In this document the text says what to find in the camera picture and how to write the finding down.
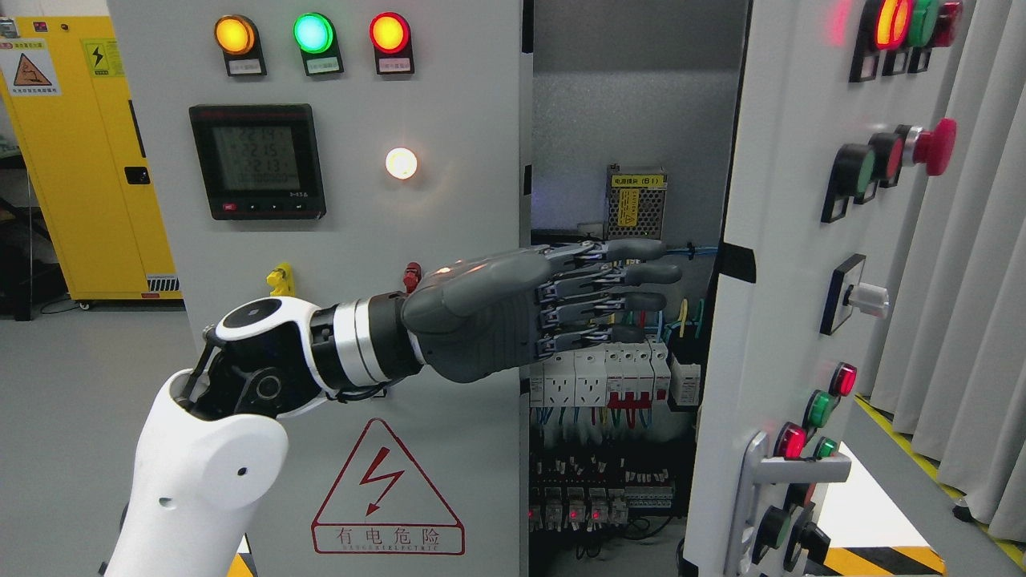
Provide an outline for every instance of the white indicator light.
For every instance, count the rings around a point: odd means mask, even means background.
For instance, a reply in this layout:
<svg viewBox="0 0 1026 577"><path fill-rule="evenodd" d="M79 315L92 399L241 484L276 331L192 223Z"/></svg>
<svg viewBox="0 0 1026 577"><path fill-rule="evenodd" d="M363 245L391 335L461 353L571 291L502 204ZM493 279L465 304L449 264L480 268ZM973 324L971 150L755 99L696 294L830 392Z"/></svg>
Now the white indicator light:
<svg viewBox="0 0 1026 577"><path fill-rule="evenodd" d="M385 157L389 175L404 181L417 172L417 155L408 148L393 148Z"/></svg>

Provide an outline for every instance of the digital power meter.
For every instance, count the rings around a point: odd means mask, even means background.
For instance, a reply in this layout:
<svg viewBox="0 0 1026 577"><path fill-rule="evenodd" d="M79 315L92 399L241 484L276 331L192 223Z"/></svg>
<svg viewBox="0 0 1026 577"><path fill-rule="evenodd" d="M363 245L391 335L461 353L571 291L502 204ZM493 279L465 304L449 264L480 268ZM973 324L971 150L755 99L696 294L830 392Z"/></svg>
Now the digital power meter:
<svg viewBox="0 0 1026 577"><path fill-rule="evenodd" d="M310 105L194 106L189 118L215 220L324 216Z"/></svg>

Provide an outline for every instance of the yellow wire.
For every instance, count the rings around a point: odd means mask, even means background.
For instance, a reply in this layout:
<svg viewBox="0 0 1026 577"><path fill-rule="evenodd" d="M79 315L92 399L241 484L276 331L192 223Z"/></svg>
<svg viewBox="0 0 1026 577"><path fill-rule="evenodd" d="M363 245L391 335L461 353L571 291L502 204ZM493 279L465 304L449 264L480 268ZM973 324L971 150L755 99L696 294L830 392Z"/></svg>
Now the yellow wire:
<svg viewBox="0 0 1026 577"><path fill-rule="evenodd" d="M680 301L680 314L677 315L677 320L680 321L680 330L677 336L682 339L684 338L684 326L687 324L687 299Z"/></svg>

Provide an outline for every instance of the yellow connector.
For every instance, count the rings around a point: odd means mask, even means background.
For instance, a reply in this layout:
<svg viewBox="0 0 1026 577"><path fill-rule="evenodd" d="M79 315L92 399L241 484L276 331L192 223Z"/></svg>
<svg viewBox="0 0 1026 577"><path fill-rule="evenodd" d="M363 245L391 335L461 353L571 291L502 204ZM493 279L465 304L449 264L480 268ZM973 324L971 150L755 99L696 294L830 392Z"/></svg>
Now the yellow connector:
<svg viewBox="0 0 1026 577"><path fill-rule="evenodd" d="M272 297L294 297L295 282L292 280L292 265L281 263L267 275L267 283L271 285Z"/></svg>

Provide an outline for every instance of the red push button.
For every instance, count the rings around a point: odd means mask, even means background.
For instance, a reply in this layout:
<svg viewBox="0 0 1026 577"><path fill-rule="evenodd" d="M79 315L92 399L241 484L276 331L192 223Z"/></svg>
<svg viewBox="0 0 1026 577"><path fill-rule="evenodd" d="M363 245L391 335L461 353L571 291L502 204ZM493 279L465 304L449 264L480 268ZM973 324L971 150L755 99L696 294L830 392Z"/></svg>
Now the red push button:
<svg viewBox="0 0 1026 577"><path fill-rule="evenodd" d="M957 136L958 123L952 118L942 118L936 128L919 133L912 159L916 164L925 162L926 174L931 177L943 175L951 161Z"/></svg>
<svg viewBox="0 0 1026 577"><path fill-rule="evenodd" d="M958 26L961 24L962 3L945 2L941 4L941 13L937 16L937 27L930 41L932 47L946 48L955 43L958 37Z"/></svg>
<svg viewBox="0 0 1026 577"><path fill-rule="evenodd" d="M847 396L855 390L855 379L859 375L859 370L846 362L837 364L833 379L830 381L830 394Z"/></svg>
<svg viewBox="0 0 1026 577"><path fill-rule="evenodd" d="M783 457L785 459L801 458L801 450L804 449L806 439L805 429L794 423L785 423L784 428L780 430L780 436L777 437L774 457Z"/></svg>

